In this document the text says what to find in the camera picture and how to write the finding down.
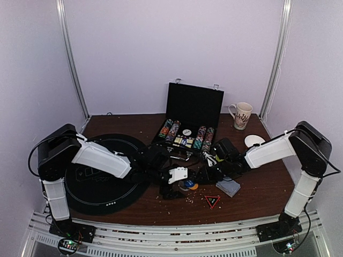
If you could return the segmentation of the clear black round button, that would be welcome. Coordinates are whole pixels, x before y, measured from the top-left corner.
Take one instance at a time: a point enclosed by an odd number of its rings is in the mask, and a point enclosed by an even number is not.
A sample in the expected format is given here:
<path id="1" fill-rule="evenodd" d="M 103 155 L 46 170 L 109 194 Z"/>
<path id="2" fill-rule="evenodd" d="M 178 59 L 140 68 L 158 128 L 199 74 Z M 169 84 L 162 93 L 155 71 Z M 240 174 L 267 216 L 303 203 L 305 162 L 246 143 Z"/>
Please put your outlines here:
<path id="1" fill-rule="evenodd" d="M 184 185 L 184 182 L 180 181 L 178 182 L 178 187 L 179 189 L 183 190 L 183 191 L 188 191 L 189 189 Z"/>

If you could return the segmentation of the blue small blind button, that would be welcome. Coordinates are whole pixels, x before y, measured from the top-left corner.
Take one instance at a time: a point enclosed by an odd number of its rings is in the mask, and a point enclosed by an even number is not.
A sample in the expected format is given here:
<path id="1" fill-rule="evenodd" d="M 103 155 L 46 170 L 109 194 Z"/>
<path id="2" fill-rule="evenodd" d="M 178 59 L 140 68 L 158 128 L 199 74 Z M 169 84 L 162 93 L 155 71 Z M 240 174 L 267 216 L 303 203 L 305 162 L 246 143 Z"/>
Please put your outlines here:
<path id="1" fill-rule="evenodd" d="M 183 184 L 186 188 L 191 188 L 194 187 L 196 183 L 191 180 L 184 180 Z"/>

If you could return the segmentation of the black poker chip case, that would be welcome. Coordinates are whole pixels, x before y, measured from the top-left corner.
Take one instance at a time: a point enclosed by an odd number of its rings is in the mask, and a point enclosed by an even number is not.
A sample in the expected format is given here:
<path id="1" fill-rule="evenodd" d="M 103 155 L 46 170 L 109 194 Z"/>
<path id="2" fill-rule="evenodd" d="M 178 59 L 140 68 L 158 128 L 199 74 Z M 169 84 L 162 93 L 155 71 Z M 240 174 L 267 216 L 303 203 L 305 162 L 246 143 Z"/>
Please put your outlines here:
<path id="1" fill-rule="evenodd" d="M 219 118 L 224 98 L 224 92 L 216 88 L 205 88 L 193 85 L 171 82 L 168 85 L 167 106 L 165 120 L 162 122 L 152 143 L 167 148 L 171 154 L 181 154 L 187 157 L 197 156 L 201 149 L 193 149 L 193 143 L 201 126 L 215 129 L 213 141 L 218 129 Z M 166 142 L 158 134 L 166 120 L 181 122 L 176 137 L 187 137 L 187 146 L 173 146 L 173 142 Z M 189 129 L 190 136 L 184 136 L 182 131 Z"/>

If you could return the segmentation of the orange round button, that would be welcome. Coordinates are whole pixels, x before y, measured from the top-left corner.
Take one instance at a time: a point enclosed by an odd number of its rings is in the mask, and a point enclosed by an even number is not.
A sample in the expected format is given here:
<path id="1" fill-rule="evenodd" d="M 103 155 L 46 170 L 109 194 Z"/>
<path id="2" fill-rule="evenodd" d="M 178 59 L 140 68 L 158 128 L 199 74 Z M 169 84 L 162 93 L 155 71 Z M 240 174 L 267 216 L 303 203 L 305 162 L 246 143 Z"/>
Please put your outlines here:
<path id="1" fill-rule="evenodd" d="M 198 188 L 198 184 L 194 184 L 194 186 L 190 187 L 191 190 L 196 190 Z"/>

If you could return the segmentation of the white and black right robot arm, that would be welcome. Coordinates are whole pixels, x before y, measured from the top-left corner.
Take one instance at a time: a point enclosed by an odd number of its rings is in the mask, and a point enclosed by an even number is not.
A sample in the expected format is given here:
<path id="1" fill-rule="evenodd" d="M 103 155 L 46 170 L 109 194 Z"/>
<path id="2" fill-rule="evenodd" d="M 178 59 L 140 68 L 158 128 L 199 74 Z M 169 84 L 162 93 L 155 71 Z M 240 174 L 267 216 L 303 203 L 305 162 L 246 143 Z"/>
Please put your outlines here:
<path id="1" fill-rule="evenodd" d="M 334 170 L 331 175 L 341 173 L 331 163 L 331 153 L 330 140 L 303 120 L 272 139 L 254 142 L 244 152 L 239 152 L 228 138 L 217 141 L 210 153 L 202 153 L 204 166 L 197 172 L 196 182 L 215 184 L 233 174 L 243 175 L 274 162 L 297 159 L 301 173 L 278 220 L 256 227 L 261 242 L 281 239 L 302 231 L 300 215 L 307 213 L 307 205 L 328 176 L 327 169 Z"/>

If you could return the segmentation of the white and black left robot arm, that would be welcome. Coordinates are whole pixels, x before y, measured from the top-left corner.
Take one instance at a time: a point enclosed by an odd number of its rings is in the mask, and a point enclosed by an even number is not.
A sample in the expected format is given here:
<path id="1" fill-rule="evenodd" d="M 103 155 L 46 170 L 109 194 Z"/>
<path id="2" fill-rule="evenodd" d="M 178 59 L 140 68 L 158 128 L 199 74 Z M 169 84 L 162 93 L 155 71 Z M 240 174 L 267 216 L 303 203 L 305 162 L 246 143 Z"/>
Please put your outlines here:
<path id="1" fill-rule="evenodd" d="M 87 215 L 111 214 L 135 203 L 152 183 L 165 199 L 182 193 L 173 184 L 188 169 L 172 164 L 169 152 L 125 134 L 87 138 L 65 124 L 40 141 L 34 172 L 50 208 L 50 233 L 75 243 L 91 243 L 95 227 L 72 220 L 70 210 Z"/>

